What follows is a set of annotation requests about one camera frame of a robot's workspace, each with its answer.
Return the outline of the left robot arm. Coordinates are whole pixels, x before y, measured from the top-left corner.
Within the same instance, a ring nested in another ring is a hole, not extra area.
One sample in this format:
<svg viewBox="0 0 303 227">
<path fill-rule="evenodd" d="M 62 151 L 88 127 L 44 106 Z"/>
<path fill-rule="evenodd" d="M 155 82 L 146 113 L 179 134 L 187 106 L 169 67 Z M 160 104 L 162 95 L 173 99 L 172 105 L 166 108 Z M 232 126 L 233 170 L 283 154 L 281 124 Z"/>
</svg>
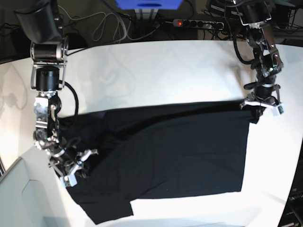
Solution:
<svg viewBox="0 0 303 227">
<path fill-rule="evenodd" d="M 284 107 L 280 101 L 280 86 L 276 84 L 276 76 L 284 65 L 272 32 L 268 3 L 265 0 L 231 0 L 226 6 L 238 12 L 241 24 L 247 31 L 246 42 L 252 48 L 254 56 L 250 61 L 241 57 L 237 34 L 234 33 L 232 40 L 238 59 L 256 72 L 256 80 L 243 87 L 250 93 L 239 107 L 251 110 L 253 123 L 258 122 L 266 109 L 271 110 L 274 116 L 280 116 L 284 113 Z"/>
</svg>

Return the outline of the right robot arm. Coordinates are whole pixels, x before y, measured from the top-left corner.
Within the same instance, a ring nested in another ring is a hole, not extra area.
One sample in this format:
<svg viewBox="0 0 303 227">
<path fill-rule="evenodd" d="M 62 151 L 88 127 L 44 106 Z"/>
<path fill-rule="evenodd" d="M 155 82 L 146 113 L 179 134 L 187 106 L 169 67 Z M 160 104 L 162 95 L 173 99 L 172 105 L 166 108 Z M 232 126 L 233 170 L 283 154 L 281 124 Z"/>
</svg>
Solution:
<svg viewBox="0 0 303 227">
<path fill-rule="evenodd" d="M 76 175 L 88 177 L 88 158 L 95 150 L 76 152 L 78 138 L 66 141 L 63 130 L 74 126 L 79 111 L 79 99 L 75 90 L 65 82 L 65 69 L 69 48 L 68 37 L 63 32 L 63 22 L 54 0 L 18 0 L 14 13 L 31 41 L 30 57 L 33 61 L 31 89 L 37 91 L 34 102 L 36 116 L 33 138 L 35 146 L 49 153 L 50 165 L 67 184 Z M 75 100 L 73 121 L 61 126 L 57 114 L 62 103 L 58 92 L 68 87 Z"/>
</svg>

